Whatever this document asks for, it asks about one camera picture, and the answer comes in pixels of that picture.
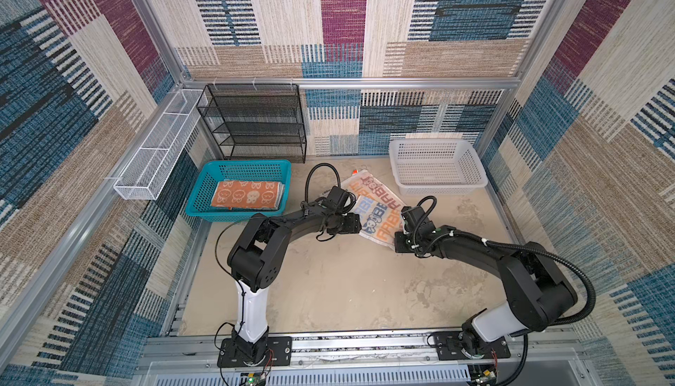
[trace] white wire mesh basket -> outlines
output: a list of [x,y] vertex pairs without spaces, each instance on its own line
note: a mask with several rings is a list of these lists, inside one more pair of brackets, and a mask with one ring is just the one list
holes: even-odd
[[156,200],[188,142],[207,99],[202,90],[181,89],[159,117],[143,144],[115,182],[124,200]]
[[481,160],[466,140],[393,140],[389,159],[401,194],[468,194],[487,185]]

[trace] white wire rack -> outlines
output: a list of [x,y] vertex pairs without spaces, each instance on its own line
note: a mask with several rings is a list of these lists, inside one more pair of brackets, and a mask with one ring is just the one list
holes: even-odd
[[115,191],[124,200],[156,200],[199,120],[197,103],[206,105],[202,90],[181,89],[134,153]]

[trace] towel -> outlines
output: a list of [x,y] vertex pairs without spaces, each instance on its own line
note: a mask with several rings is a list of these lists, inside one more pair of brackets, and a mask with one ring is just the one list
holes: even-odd
[[220,181],[213,192],[211,205],[230,210],[278,210],[284,185],[278,181]]

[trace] teal plastic basket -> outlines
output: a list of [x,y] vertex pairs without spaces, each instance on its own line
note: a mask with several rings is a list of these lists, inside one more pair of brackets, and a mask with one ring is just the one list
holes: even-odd
[[[211,199],[215,188],[224,179],[239,179],[241,181],[281,181],[285,186],[279,210],[272,212],[260,211],[229,211],[226,208],[213,207]],[[214,161],[204,165],[199,178],[192,188],[185,213],[188,216],[197,216],[209,222],[234,222],[249,219],[256,213],[265,216],[279,216],[283,213],[288,199],[288,189],[291,182],[291,162],[289,161]]]

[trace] plastic basket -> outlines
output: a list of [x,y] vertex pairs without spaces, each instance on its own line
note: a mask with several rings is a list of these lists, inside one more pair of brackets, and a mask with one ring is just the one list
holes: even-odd
[[[215,188],[224,179],[241,181],[281,181],[285,186],[282,200],[277,211],[229,211],[226,208],[213,207],[211,198]],[[185,213],[198,216],[209,222],[234,222],[248,219],[256,213],[265,216],[278,216],[283,213],[288,199],[291,181],[291,162],[289,161],[214,161],[204,165],[197,182],[188,198]]]
[[468,194],[487,185],[481,160],[466,140],[393,140],[389,158],[401,194]]

